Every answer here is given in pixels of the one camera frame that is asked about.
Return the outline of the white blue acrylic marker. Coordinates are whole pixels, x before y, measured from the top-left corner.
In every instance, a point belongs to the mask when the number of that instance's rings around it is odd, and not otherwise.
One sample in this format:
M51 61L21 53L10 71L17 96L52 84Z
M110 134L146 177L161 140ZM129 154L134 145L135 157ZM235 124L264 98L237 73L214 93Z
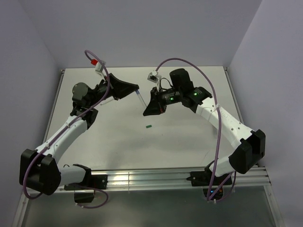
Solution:
M140 103L142 104L143 108L146 108L146 103L144 102L142 96L140 94L137 95L139 100L140 100Z

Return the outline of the white green acrylic marker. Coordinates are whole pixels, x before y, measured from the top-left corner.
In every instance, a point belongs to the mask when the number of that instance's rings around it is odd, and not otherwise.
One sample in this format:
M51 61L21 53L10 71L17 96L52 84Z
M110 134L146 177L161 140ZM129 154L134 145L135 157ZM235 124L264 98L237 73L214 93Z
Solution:
M113 101L113 99L106 99L100 102L100 105L108 104L109 102Z

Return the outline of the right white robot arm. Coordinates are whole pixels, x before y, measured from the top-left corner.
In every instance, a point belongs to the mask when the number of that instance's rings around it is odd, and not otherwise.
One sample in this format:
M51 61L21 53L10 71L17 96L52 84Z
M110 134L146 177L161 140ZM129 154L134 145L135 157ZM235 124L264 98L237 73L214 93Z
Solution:
M205 180L209 184L216 184L222 175L230 172L245 174L264 157L266 136L262 130L254 131L215 104L210 92L203 87L194 86L185 69L174 70L169 76L172 85L169 89L164 89L160 86L161 76L158 72L153 71L148 75L148 80L157 86L150 92L151 99L143 115L160 115L165 113L168 105L181 103L221 130L219 133L235 150L209 166L205 172Z

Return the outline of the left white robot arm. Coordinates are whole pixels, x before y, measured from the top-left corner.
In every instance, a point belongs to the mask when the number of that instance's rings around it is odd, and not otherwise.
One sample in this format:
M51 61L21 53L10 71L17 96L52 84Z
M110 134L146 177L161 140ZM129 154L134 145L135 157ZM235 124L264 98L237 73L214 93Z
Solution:
M94 89L83 82L77 83L72 88L73 109L63 126L42 145L21 154L19 183L24 194L31 199L27 192L30 188L51 195L58 187L68 184L89 188L92 184L90 168L80 164L59 168L58 162L70 145L95 122L98 104L109 98L122 99L138 89L137 84L119 80L111 73Z

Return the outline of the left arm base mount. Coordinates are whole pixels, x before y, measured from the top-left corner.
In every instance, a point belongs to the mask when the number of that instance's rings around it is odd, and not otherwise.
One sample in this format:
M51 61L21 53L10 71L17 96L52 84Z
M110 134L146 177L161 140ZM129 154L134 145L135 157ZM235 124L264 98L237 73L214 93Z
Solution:
M91 203L95 198L95 194L98 190L105 190L107 188L108 175L92 175L88 183L80 184L68 184L64 186L66 191L80 191L80 190L93 190L93 192L75 192L74 201L76 203Z

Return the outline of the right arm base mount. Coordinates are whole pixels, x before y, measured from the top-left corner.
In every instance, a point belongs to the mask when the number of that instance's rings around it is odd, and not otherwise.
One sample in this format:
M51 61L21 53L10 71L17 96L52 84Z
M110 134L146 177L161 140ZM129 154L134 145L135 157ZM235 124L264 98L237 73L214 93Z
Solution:
M190 172L189 177L186 178L187 181L191 182L193 187L203 187L203 193L207 197L209 184L211 181L212 172L210 170L204 171L192 171ZM224 174L220 177L214 177L213 186L210 190L210 195L216 190L216 188L227 179L223 185L232 185L232 177L229 174Z

